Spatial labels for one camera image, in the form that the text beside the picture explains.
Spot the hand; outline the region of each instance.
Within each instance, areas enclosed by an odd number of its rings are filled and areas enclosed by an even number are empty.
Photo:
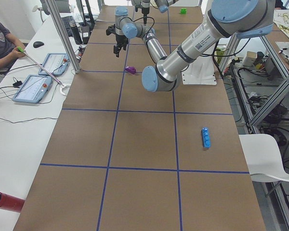
[[[21,57],[24,57],[24,56],[25,56],[25,54],[22,53],[22,52],[20,52],[17,47],[15,47],[15,48],[11,51],[11,54],[12,54],[12,57],[15,58],[15,59],[21,58]]]

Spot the white table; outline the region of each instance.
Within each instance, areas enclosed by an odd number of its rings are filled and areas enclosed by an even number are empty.
[[[42,41],[44,46],[33,48],[33,42]],[[78,45],[70,37],[73,49]],[[59,35],[54,27],[51,17],[45,21],[33,39],[26,47],[27,53],[42,63],[50,52],[65,52]],[[18,59],[13,68],[33,64],[27,57]],[[65,73],[59,77],[63,83],[72,83],[74,73],[70,64]],[[11,71],[0,83],[0,87],[12,86],[13,77],[24,82],[30,74],[37,74],[39,68],[21,68]],[[42,99],[49,102],[55,90],[56,82]],[[16,93],[14,88],[5,88],[8,95]],[[0,97],[5,96],[0,90]],[[9,98],[0,99],[0,117],[10,121],[23,121],[32,118],[52,117],[58,118],[65,96],[56,89],[53,100],[48,104],[21,104]],[[39,167],[49,138],[52,134],[56,120],[44,119],[25,123],[11,124],[0,120],[0,192],[25,199],[32,181]],[[0,231],[13,230],[19,217],[18,213],[0,209]]]

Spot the purple toy object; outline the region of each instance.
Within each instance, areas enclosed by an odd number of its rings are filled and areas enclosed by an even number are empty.
[[[133,75],[136,73],[136,68],[133,67],[133,66],[127,66],[127,67],[125,68],[125,70],[126,70],[127,72],[130,72],[130,73],[133,74]]]

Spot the person's arm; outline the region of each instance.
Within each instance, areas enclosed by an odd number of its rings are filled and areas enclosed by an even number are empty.
[[[22,49],[25,49],[24,44],[12,33],[5,35],[5,37],[8,39],[8,41],[13,43],[15,46],[21,47]]]
[[[24,57],[24,54],[18,51],[18,48],[15,47],[8,55],[0,59],[0,69],[6,67],[13,60]]]

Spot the keyboard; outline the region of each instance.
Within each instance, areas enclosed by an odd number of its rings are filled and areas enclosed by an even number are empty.
[[[64,27],[65,27],[65,29],[67,31],[67,35],[69,37],[72,37],[73,36],[72,35],[72,30],[71,30],[69,22],[74,20],[73,16],[61,17],[61,19],[62,19],[63,25],[64,25]]]

